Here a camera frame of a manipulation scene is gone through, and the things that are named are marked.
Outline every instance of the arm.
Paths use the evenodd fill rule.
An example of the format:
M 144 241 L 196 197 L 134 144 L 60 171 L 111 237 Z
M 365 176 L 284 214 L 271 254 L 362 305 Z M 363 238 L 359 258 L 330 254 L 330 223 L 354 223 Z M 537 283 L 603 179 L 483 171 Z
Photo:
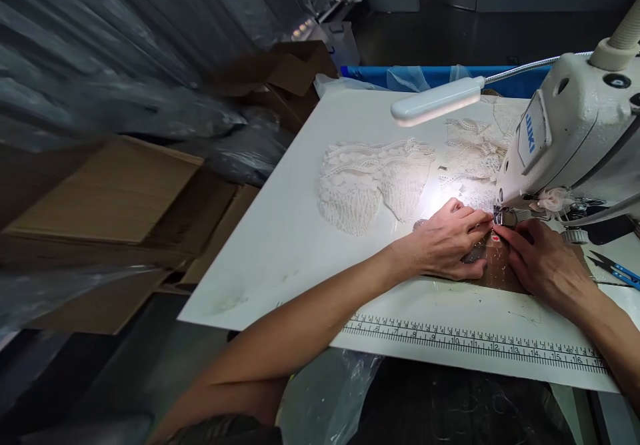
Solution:
M 413 276 L 480 278 L 485 260 L 474 264 L 460 260 L 491 229 L 491 218 L 451 199 L 429 220 L 419 222 L 413 233 L 263 316 L 202 373 L 160 423 L 155 437 L 214 414 L 257 415 L 250 401 L 256 397 L 250 390 L 282 384 L 278 379 L 320 354 L 361 306 Z M 225 401 L 216 406 L 210 397 L 203 398 L 221 391 Z M 240 394 L 246 394 L 247 400 Z M 264 416 L 268 417 L 264 423 L 273 424 L 275 410 Z
M 591 338 L 640 416 L 640 331 L 631 318 L 545 224 L 528 220 L 515 231 L 501 226 L 495 231 L 511 245 L 509 264 L 522 285 Z

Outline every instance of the table surface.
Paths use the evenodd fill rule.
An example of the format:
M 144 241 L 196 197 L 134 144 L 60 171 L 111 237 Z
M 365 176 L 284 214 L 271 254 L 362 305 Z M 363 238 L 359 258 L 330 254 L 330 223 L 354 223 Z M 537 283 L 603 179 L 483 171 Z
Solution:
M 196 324 L 244 330 L 278 304 L 349 266 L 368 258 L 411 231 L 412 224 L 399 223 L 381 203 L 372 229 L 361 237 L 347 235 L 327 223 L 317 205 L 318 174 L 327 147 L 339 141 L 391 143 L 415 137 L 436 150 L 429 179 L 416 213 L 429 217 L 448 197 L 439 195 L 438 163 L 447 151 L 445 119 L 414 128 L 400 128 L 389 107 L 410 93 L 388 91 L 342 91 L 322 98 L 307 123 L 237 226 L 217 259 L 201 280 L 179 319 Z M 447 115 L 493 122 L 487 103 Z M 605 246 L 589 246 L 640 272 L 640 240 L 631 234 Z M 596 280 L 617 280 L 592 267 Z M 601 285 L 640 324 L 640 293 L 622 286 Z M 540 304 L 534 297 L 426 277 L 409 280 L 377 298 L 360 312 L 368 316 L 400 317 L 402 320 L 453 328 L 509 334 L 590 346 L 570 322 Z M 608 376 L 558 367 L 520 364 L 482 355 L 449 352 L 412 344 L 377 340 L 341 332 L 333 346 L 399 356 L 486 372 L 615 391 Z

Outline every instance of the forearm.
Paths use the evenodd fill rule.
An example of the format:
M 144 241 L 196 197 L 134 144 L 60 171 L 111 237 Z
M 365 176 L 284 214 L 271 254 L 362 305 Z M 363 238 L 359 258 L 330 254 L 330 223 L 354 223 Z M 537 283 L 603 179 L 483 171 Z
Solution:
M 606 359 L 620 389 L 640 417 L 640 331 L 611 298 L 598 290 L 578 326 Z
M 321 353 L 361 306 L 407 278 L 387 247 L 262 317 L 202 379 L 224 384 L 287 376 Z

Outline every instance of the blue scissors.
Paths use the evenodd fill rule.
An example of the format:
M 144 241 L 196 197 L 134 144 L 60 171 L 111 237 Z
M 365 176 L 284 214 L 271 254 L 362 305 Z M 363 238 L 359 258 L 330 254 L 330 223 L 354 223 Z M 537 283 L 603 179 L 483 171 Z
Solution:
M 636 290 L 640 290 L 640 276 L 636 275 L 633 272 L 630 272 L 629 270 L 624 268 L 622 265 L 615 263 L 613 260 L 605 257 L 604 255 L 594 252 L 593 250 L 591 250 L 591 253 L 596 255 L 600 260 L 602 260 L 601 262 L 600 260 L 596 260 L 595 258 L 587 257 L 596 266 L 602 268 L 603 270 L 606 270 L 611 275 L 622 280 L 627 285 L 634 287 Z

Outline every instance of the ruler markings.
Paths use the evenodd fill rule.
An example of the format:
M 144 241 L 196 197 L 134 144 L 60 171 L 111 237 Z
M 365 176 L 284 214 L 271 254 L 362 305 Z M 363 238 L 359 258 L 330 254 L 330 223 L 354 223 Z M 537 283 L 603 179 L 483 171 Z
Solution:
M 611 375 L 597 350 L 546 340 L 477 332 L 468 328 L 365 314 L 355 314 L 347 322 L 343 332 L 456 352 Z

